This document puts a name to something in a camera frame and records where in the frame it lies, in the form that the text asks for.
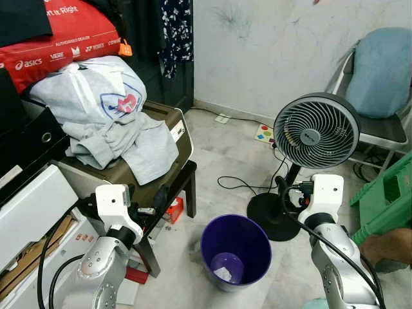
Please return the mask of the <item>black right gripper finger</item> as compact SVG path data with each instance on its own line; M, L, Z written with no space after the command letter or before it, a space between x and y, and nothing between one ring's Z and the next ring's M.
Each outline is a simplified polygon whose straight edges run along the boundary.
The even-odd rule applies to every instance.
M289 201L289 187L290 185L286 182L285 178L282 176L276 177L276 185L277 185L277 206L279 206L280 214L285 215L288 217L289 215L289 208L288 208L288 201Z

